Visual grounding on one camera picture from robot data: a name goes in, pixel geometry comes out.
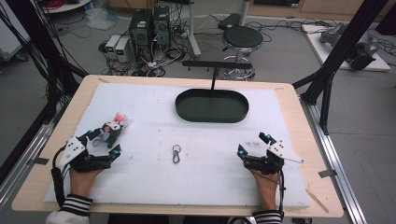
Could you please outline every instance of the gray floor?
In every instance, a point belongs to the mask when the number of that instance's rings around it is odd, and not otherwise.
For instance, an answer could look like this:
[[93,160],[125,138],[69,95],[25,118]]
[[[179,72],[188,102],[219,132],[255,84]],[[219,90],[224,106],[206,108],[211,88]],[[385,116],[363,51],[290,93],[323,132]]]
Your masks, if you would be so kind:
[[[55,22],[77,21],[84,16],[82,10],[61,14]],[[213,18],[197,20],[196,27]],[[276,24],[276,20],[250,18],[262,24]],[[98,46],[111,34],[124,33],[128,20],[119,20],[107,31],[90,30],[86,20],[73,24],[71,33],[61,40],[76,61],[90,74],[101,74],[106,61]],[[208,22],[204,27],[216,27]],[[217,33],[220,30],[202,30]],[[306,37],[287,28],[265,31],[272,41],[252,53],[249,59],[256,67],[256,77],[250,81],[293,83],[320,67]],[[200,60],[219,61],[231,52],[222,52],[220,35],[196,36],[202,51]],[[383,37],[396,43],[395,37]],[[384,51],[378,52],[387,63],[396,64],[396,58]],[[165,67],[167,77],[211,78],[205,69],[188,71],[180,63]],[[0,67],[0,164],[24,135],[46,103],[46,82],[30,60],[27,63],[11,61]],[[333,81],[329,114],[329,132],[332,142],[346,170],[368,223],[396,223],[396,68],[387,73],[352,72],[340,70]],[[306,87],[297,90],[303,93]],[[1,223],[43,223],[48,213],[12,211],[13,195],[0,211]],[[92,223],[106,223],[106,214],[92,214]],[[172,217],[178,223],[181,217]],[[314,223],[349,223],[347,215],[341,218],[315,218]]]

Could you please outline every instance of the black oval tray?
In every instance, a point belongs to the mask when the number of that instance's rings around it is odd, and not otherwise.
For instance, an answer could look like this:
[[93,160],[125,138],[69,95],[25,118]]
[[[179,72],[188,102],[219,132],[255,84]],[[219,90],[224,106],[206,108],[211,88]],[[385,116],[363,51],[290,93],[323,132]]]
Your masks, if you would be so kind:
[[190,89],[175,104],[177,114],[192,122],[236,123],[248,113],[248,99],[237,91]]

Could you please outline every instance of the metal clip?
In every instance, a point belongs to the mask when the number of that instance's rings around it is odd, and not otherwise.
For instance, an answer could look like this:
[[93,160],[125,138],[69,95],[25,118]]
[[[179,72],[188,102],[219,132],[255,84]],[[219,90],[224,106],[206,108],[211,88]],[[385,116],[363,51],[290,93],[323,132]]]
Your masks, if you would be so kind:
[[173,162],[174,162],[174,164],[177,164],[177,163],[180,162],[180,157],[178,156],[178,153],[181,151],[181,146],[179,146],[179,145],[174,145],[174,146],[173,146],[173,151],[174,151]]

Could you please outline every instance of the desk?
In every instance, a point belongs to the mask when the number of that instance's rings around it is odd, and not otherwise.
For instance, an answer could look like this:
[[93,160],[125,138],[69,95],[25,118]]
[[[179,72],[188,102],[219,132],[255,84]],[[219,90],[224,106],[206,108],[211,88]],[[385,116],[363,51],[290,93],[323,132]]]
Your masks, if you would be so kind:
[[[41,158],[52,159],[54,153],[73,134],[86,110],[96,87],[100,83],[134,83],[164,86],[190,86],[208,88],[210,80],[146,77],[88,76],[82,81],[75,97],[51,138],[41,153]],[[340,217],[343,215],[338,196],[329,177],[320,178],[318,172],[326,169],[318,146],[308,125],[304,111],[294,88],[284,83],[238,82],[219,80],[219,88],[253,88],[275,90],[277,100],[289,130],[290,141],[295,151],[304,158],[301,172],[311,206],[306,209],[285,209],[287,217]],[[44,197],[51,183],[51,164],[35,165],[27,176],[16,196],[12,208],[18,211],[54,211],[56,203],[44,203]],[[182,205],[142,205],[142,204],[94,204],[92,212],[98,213],[139,213],[169,215],[208,215],[208,216],[250,216],[255,207],[245,206],[182,206]]]

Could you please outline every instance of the black stool seat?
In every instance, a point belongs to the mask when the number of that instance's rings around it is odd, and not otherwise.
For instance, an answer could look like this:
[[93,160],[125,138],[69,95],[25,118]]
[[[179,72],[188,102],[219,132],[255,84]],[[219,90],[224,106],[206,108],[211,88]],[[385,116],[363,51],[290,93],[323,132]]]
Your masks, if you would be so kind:
[[246,26],[233,26],[223,33],[223,42],[227,47],[255,50],[262,45],[262,41],[259,31]]

